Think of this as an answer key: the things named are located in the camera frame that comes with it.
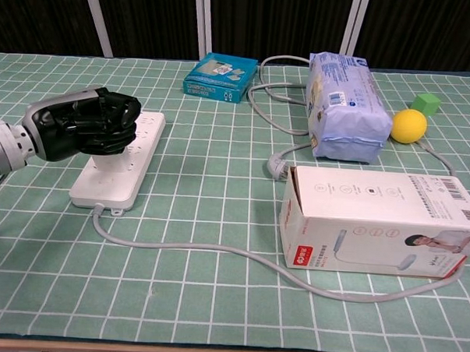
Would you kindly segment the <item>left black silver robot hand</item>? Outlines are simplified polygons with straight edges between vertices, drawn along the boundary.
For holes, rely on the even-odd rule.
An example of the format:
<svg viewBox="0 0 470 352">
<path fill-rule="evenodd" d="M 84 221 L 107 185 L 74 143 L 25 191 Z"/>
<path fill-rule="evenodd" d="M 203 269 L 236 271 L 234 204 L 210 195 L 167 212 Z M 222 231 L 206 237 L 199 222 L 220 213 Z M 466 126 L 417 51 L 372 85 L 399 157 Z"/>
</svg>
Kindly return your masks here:
<svg viewBox="0 0 470 352">
<path fill-rule="evenodd" d="M 111 156 L 124 152 L 136 138 L 140 113 L 135 97 L 98 87 L 33 103 L 22 125 L 30 133 L 37 156 L 56 162 L 78 153 Z"/>
</svg>

